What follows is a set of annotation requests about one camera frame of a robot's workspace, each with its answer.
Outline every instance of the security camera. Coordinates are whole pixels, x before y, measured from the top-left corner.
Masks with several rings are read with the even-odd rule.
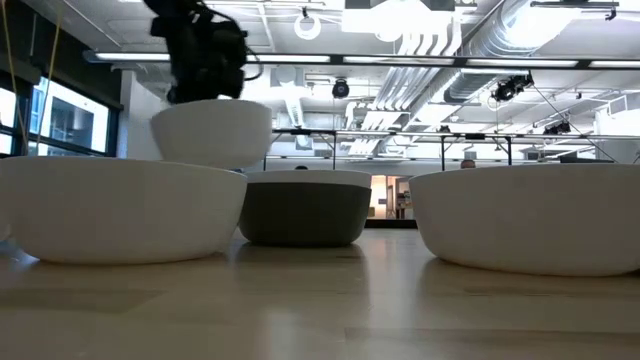
[[[344,99],[349,96],[349,85],[347,85],[347,80],[336,79],[336,84],[333,85],[333,91],[331,93],[336,99]]]

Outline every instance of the table surface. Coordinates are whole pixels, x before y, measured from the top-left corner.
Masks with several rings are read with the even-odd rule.
[[[416,230],[163,265],[40,262],[0,244],[0,358],[637,359],[640,275],[435,259]]]

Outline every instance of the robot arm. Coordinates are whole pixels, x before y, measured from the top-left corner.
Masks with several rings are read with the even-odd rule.
[[[165,38],[175,85],[167,94],[172,104],[240,97],[242,67],[247,61],[247,33],[230,17],[202,0],[144,0],[158,17],[151,35]],[[215,16],[224,21],[213,22]]]

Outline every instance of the person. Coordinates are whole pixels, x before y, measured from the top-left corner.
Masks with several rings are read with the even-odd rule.
[[[460,163],[460,169],[475,169],[476,162],[470,159],[462,160]]]

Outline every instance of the window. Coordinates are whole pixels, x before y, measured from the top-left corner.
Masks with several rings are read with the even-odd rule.
[[[10,135],[0,134],[0,153],[11,154],[13,138]]]
[[[13,127],[16,116],[16,95],[0,88],[0,122],[4,126]]]
[[[45,99],[47,84],[42,78],[33,88],[29,131],[40,128],[42,137],[106,152],[109,109],[53,81]]]
[[[87,154],[82,154],[79,152],[62,149],[53,145],[47,145],[40,143],[38,146],[38,153],[36,154],[36,143],[33,141],[29,142],[29,156],[89,156]]]

